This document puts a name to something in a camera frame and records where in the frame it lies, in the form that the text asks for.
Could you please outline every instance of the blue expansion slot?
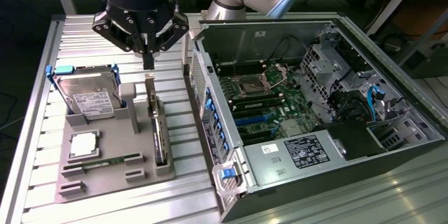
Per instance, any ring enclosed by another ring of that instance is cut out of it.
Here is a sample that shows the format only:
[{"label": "blue expansion slot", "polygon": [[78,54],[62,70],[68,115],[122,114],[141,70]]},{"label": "blue expansion slot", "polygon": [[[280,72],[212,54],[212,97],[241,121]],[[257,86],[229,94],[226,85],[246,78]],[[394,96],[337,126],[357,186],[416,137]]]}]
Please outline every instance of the blue expansion slot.
[{"label": "blue expansion slot", "polygon": [[234,124],[237,126],[253,124],[253,123],[261,123],[265,122],[269,119],[269,115],[257,116],[256,118],[248,118],[248,119],[237,119],[234,120]]}]

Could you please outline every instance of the white label sticker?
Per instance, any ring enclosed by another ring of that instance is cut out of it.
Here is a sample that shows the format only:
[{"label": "white label sticker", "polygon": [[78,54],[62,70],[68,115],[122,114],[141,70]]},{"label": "white label sticker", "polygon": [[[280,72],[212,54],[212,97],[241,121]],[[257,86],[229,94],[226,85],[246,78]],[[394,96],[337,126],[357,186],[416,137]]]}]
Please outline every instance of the white label sticker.
[{"label": "white label sticker", "polygon": [[73,94],[73,98],[77,107],[85,116],[113,112],[113,107],[106,92]]},{"label": "white label sticker", "polygon": [[264,37],[266,35],[266,31],[256,31],[254,37]]},{"label": "white label sticker", "polygon": [[268,144],[268,145],[261,146],[261,150],[262,150],[262,153],[266,154],[270,152],[277,152],[278,148],[276,144]]}]

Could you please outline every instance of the motherboard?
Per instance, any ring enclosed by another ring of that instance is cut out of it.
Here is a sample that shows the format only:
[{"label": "motherboard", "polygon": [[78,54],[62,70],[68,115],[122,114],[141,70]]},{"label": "motherboard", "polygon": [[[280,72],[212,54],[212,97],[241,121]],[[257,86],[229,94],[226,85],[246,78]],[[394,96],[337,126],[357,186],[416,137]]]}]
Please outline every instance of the motherboard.
[{"label": "motherboard", "polygon": [[262,63],[260,73],[218,77],[245,145],[304,134],[321,124],[297,78],[282,63]]}]

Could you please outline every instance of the hard disk drive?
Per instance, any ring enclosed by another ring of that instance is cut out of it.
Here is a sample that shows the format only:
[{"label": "hard disk drive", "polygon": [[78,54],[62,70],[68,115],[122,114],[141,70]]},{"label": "hard disk drive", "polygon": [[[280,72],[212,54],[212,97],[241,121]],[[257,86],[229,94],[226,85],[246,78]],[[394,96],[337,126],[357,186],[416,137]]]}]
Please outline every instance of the hard disk drive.
[{"label": "hard disk drive", "polygon": [[70,114],[82,114],[88,120],[109,118],[113,109],[122,107],[116,65],[58,66],[54,72],[48,66],[46,77],[62,96]]}]

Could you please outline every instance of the power supply label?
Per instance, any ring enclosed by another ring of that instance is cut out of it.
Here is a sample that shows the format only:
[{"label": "power supply label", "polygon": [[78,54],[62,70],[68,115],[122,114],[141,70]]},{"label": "power supply label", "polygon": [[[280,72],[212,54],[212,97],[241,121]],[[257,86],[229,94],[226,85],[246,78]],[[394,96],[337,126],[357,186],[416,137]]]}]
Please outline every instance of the power supply label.
[{"label": "power supply label", "polygon": [[292,161],[298,169],[329,161],[329,157],[321,147],[316,135],[288,140],[284,143],[292,157]]}]

